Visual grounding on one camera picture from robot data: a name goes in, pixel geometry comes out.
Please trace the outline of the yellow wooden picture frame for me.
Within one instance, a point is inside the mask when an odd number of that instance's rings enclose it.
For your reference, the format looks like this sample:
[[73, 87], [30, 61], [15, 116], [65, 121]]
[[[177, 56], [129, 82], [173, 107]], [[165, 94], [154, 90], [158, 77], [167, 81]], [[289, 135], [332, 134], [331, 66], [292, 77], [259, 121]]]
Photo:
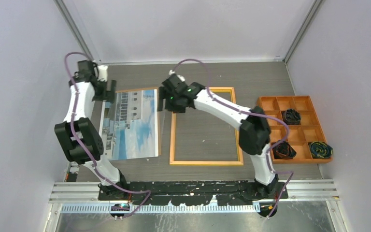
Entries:
[[239, 133], [213, 115], [194, 109], [171, 115], [169, 164], [243, 166]]

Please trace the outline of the building and sky photo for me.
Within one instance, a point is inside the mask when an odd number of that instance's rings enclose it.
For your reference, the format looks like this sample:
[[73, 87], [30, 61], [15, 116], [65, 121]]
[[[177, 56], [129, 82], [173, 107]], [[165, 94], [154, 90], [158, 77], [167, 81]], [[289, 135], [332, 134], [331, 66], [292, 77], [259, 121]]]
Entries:
[[100, 135], [108, 160], [158, 157], [160, 121], [156, 87], [118, 90], [115, 102], [105, 102], [100, 118]]

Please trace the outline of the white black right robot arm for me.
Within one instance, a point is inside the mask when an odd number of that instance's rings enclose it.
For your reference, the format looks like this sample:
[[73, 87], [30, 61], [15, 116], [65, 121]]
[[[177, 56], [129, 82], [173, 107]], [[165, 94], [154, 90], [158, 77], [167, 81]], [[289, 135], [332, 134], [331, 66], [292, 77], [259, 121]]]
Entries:
[[260, 107], [237, 105], [209, 87], [197, 82], [188, 85], [183, 76], [172, 73], [158, 88], [157, 109], [185, 113], [187, 108], [207, 112], [236, 129], [238, 146], [250, 155], [254, 167], [253, 191], [265, 199], [275, 193], [279, 178], [270, 159], [271, 128]]

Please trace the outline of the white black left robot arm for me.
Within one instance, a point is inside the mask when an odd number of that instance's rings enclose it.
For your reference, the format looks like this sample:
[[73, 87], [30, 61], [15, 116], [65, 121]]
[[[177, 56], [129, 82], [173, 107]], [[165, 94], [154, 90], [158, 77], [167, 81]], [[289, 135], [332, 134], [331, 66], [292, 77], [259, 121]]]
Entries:
[[101, 135], [90, 120], [95, 102], [115, 101], [116, 81], [108, 90], [107, 66], [90, 60], [77, 65], [69, 81], [69, 109], [63, 122], [55, 125], [55, 135], [68, 161], [88, 168], [100, 180], [102, 193], [123, 200], [129, 193], [125, 177], [106, 158]]

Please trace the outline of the dark rolled tie with blue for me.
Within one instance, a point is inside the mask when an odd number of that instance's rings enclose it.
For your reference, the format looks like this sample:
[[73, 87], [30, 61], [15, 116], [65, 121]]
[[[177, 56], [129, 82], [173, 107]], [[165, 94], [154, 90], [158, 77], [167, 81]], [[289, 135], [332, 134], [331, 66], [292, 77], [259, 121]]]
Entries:
[[281, 112], [283, 122], [287, 125], [300, 125], [301, 114], [295, 109], [287, 109]]

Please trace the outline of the dark rolled tie brown pattern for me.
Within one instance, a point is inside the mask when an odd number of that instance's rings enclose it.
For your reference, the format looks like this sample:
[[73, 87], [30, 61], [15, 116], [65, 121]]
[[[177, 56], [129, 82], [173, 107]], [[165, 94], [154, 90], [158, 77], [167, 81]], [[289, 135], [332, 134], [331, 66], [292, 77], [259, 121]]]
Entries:
[[288, 142], [278, 144], [272, 149], [272, 151], [274, 158], [280, 160], [291, 160], [297, 155], [297, 152]]

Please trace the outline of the dark rolled tie yellow pattern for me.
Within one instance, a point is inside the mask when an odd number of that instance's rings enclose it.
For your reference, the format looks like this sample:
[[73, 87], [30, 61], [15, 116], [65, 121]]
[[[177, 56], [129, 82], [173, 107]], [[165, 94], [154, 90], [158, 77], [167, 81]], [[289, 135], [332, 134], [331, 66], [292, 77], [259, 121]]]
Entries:
[[329, 159], [333, 154], [333, 148], [322, 141], [309, 142], [308, 147], [314, 159]]

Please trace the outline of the aluminium rail front edge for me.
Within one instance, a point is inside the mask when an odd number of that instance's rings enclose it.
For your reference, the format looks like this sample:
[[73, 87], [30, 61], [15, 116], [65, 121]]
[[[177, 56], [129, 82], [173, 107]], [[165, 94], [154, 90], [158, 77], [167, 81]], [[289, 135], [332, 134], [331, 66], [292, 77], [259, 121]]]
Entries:
[[332, 180], [279, 182], [264, 196], [254, 183], [237, 181], [139, 181], [129, 192], [112, 189], [107, 194], [96, 182], [58, 182], [49, 201], [62, 204], [65, 213], [228, 213], [268, 214], [283, 202], [338, 201]]

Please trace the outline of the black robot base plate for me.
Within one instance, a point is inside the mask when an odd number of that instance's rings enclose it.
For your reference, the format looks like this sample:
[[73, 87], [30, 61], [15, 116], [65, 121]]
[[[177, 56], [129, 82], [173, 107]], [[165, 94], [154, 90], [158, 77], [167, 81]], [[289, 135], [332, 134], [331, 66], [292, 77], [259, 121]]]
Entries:
[[208, 205], [216, 200], [219, 206], [250, 205], [253, 201], [275, 201], [279, 196], [288, 198], [284, 182], [273, 189], [260, 187], [255, 181], [132, 181], [121, 191], [114, 186], [98, 184], [100, 201], [125, 201], [134, 205], [180, 206]]

